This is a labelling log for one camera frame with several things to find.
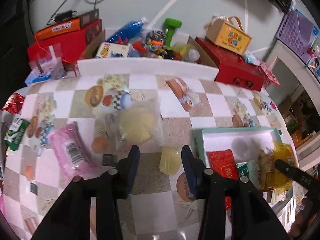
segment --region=green toy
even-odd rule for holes
[[[166,26],[167,35],[164,44],[167,48],[169,48],[174,32],[177,28],[181,27],[182,22],[175,19],[167,18],[164,21],[164,25]]]

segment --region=white lid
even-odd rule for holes
[[[188,52],[188,58],[191,61],[196,62],[200,58],[200,54],[196,49],[190,49]]]
[[[142,17],[142,18],[141,18],[141,21],[143,22],[143,24],[148,23],[148,20],[147,20],[145,17]]]

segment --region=green package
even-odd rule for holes
[[[260,189],[260,167],[255,161],[238,163],[237,170],[240,176],[247,177],[257,189]]]
[[[15,118],[9,127],[5,137],[4,143],[9,146],[12,151],[16,151],[19,148],[22,136],[28,127],[29,122],[20,118]]]

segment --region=purple basket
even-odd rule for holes
[[[313,23],[302,14],[291,10],[284,16],[276,38],[287,45],[304,63],[307,63],[310,60],[307,49],[311,47],[313,26]]]

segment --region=yellow wooden box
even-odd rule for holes
[[[231,24],[230,20],[232,18],[236,19],[240,29]],[[213,24],[210,24],[206,38],[212,41],[215,45],[231,50],[240,55],[244,54],[251,41],[251,37],[242,29],[240,19],[235,16],[229,17],[228,21],[217,19]]]

